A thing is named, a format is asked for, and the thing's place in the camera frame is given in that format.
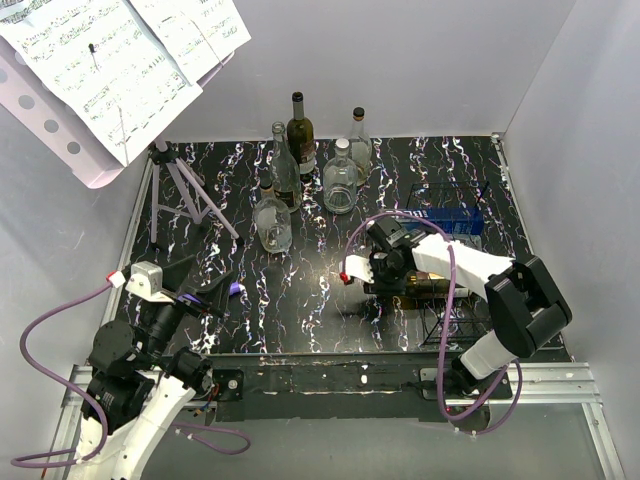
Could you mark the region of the green wine bottle silver neck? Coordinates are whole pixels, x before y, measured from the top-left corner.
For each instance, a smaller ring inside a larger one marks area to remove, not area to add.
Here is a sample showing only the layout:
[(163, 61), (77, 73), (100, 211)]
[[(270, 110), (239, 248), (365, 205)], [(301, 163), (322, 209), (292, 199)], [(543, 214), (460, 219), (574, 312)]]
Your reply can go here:
[(446, 301), (449, 295), (449, 279), (435, 273), (413, 271), (406, 277), (405, 292), (400, 300), (403, 306), (410, 306)]

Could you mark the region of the purple marker pen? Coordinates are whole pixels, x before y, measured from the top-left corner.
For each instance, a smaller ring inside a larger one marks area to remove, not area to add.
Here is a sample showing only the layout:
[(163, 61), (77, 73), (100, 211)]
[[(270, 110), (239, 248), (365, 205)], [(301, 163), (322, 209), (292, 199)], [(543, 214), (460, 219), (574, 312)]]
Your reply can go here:
[[(229, 297), (233, 297), (239, 295), (245, 291), (245, 287), (238, 282), (233, 282), (229, 286)], [(209, 300), (210, 294), (205, 294), (202, 292), (198, 293), (184, 293), (179, 296), (181, 301), (190, 301), (192, 303), (200, 304), (200, 305), (210, 305), (213, 303), (212, 300)]]

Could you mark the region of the blue clear tall bottle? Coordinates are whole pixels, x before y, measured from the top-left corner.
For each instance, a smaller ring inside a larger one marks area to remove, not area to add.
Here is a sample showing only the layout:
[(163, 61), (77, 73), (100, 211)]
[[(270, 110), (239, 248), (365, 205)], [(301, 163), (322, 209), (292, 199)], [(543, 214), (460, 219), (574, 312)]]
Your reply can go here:
[(426, 219), (438, 225), (450, 235), (481, 235), (484, 230), (484, 217), (478, 208), (466, 207), (427, 207), (424, 209), (405, 209), (403, 213), (412, 218), (396, 217), (395, 220), (407, 229), (424, 227), (418, 218)]

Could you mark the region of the clear bottle gold neck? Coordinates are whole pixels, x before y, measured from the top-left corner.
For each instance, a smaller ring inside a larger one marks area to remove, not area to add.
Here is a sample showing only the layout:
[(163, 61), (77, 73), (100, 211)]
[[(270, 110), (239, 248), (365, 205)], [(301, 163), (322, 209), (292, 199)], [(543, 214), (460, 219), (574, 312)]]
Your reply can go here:
[(260, 200), (254, 207), (253, 221), (262, 247), (271, 254), (284, 253), (292, 244), (288, 206), (275, 195), (271, 177), (260, 177)]

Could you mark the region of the clear square bottle white label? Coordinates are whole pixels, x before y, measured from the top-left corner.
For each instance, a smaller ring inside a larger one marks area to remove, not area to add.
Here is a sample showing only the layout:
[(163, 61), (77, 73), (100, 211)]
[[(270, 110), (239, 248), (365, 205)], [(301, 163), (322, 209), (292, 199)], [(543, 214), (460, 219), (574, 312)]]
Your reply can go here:
[(323, 169), (324, 205), (333, 214), (348, 213), (356, 204), (358, 170), (349, 152), (349, 140), (337, 139), (335, 155)]

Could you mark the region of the clear bottle black cork cap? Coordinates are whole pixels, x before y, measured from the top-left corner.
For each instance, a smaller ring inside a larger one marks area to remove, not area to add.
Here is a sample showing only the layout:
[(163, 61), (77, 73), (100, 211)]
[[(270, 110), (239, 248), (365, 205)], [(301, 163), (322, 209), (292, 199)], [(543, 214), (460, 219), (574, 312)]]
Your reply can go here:
[(362, 186), (366, 183), (369, 178), (372, 165), (372, 142), (365, 131), (364, 118), (364, 108), (355, 107), (352, 112), (352, 125), (348, 136), (351, 158), (358, 171), (358, 186)]

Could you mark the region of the clear green-tinted bottle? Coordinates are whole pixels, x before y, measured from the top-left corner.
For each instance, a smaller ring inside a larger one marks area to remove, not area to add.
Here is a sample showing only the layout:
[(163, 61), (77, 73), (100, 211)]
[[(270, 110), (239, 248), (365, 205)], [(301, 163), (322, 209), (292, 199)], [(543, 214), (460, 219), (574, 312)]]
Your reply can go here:
[(285, 125), (281, 121), (272, 124), (273, 152), (270, 163), (275, 196), (285, 203), (290, 213), (301, 204), (299, 166), (288, 150)]

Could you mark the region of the dark brown wine bottle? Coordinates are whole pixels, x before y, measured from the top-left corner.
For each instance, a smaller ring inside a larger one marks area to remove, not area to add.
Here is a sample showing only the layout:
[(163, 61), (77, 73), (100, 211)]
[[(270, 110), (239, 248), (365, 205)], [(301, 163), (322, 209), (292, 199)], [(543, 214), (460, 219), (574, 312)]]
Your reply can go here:
[(292, 93), (292, 111), (286, 127), (289, 151), (298, 164), (301, 181), (309, 183), (316, 166), (316, 146), (313, 124), (304, 112), (302, 92)]

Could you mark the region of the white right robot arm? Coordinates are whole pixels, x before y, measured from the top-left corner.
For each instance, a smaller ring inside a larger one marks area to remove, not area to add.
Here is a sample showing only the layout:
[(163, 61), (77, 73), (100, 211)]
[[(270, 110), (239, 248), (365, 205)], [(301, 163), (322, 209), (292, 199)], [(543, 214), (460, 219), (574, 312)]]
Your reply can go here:
[(400, 221), (403, 216), (384, 212), (365, 224), (373, 243), (363, 279), (369, 293), (406, 296), (410, 274), (436, 274), (488, 306), (490, 330), (450, 366), (440, 367), (436, 385), (442, 391), (479, 395), (495, 372), (532, 357), (572, 321), (567, 301), (539, 257), (489, 254), (449, 239), (431, 222), (409, 230)]

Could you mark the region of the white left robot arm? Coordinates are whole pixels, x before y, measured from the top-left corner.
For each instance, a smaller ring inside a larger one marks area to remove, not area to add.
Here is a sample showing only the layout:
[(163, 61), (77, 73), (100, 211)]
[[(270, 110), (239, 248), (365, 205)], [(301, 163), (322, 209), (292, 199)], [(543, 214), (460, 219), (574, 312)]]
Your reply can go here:
[(140, 478), (182, 408), (218, 393), (208, 358), (188, 347), (164, 355), (184, 317), (222, 317), (227, 310), (233, 272), (190, 287), (194, 263), (194, 256), (166, 267), (141, 261), (109, 276), (114, 286), (142, 300), (141, 317), (137, 324), (110, 321), (95, 334), (86, 392), (98, 405), (82, 405), (77, 463), (69, 478)]

